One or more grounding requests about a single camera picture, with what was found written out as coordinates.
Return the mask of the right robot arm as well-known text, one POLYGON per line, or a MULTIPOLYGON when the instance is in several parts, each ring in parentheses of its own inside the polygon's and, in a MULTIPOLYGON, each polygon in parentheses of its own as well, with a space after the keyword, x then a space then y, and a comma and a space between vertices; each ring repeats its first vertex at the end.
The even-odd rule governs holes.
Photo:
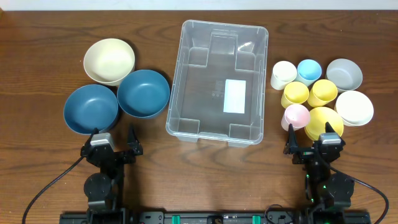
POLYGON ((312 205, 294 213, 294 223, 344 223, 344 209, 351 206, 354 182, 343 174, 331 173, 331 163, 340 157, 344 140, 325 123, 325 133, 310 147, 298 145, 294 127, 288 128, 284 154, 293 155, 293 164, 304 165, 305 196, 312 205))

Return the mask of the cream large bowl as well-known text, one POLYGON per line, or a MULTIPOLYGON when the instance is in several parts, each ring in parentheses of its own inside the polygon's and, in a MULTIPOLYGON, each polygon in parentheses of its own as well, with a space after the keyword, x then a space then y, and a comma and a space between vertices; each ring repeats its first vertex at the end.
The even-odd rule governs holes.
POLYGON ((83 59, 86 74, 94 81, 118 86, 136 64, 132 47, 121 39, 103 39, 94 43, 83 59))

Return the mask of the pink cup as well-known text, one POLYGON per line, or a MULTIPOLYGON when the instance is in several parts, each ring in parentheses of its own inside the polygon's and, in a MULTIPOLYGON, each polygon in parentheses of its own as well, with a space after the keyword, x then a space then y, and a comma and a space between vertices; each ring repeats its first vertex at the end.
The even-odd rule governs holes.
POLYGON ((289 125, 293 126, 294 131, 304 128, 310 122, 309 110, 300 104, 288 106, 282 116, 281 126, 285 131, 289 130, 289 125))

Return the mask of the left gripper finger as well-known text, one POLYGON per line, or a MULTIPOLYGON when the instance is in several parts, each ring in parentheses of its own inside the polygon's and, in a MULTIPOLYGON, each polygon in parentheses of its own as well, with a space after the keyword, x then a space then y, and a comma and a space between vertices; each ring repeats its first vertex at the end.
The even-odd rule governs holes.
POLYGON ((98 134, 98 133, 99 133, 98 128, 95 128, 95 129, 93 130, 93 132, 90 134, 89 138, 88 138, 88 145, 91 144, 91 140, 92 140, 93 136, 94 136, 95 134, 98 134))
POLYGON ((140 142, 137 139, 137 136, 134 131, 134 126, 132 124, 129 125, 128 134, 127 134, 127 145, 130 149, 139 149, 140 142))

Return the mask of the dark blue bowl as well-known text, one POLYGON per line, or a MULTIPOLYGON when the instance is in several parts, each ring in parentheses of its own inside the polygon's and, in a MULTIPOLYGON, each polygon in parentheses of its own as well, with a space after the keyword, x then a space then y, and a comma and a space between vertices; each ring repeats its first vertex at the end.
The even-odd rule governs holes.
POLYGON ((121 109, 136 118, 160 115, 170 98, 166 78, 154 70, 136 70, 126 76, 117 91, 121 109))
POLYGON ((106 86, 90 84, 76 89, 63 109, 66 125, 78 134, 90 135, 96 128, 109 131, 119 118, 119 104, 114 92, 106 86))

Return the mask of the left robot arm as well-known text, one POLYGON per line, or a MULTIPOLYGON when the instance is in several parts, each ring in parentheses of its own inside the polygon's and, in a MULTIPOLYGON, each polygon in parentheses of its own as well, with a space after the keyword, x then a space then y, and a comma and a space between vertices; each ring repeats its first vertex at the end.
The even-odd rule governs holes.
POLYGON ((94 129, 81 148, 80 155, 87 162, 99 168, 99 172, 90 175, 84 184, 84 193, 88 198, 87 223, 135 223, 134 216, 123 208, 124 166, 133 164, 136 156, 143 154, 132 125, 127 134, 128 150, 114 150, 110 133, 100 133, 94 129))

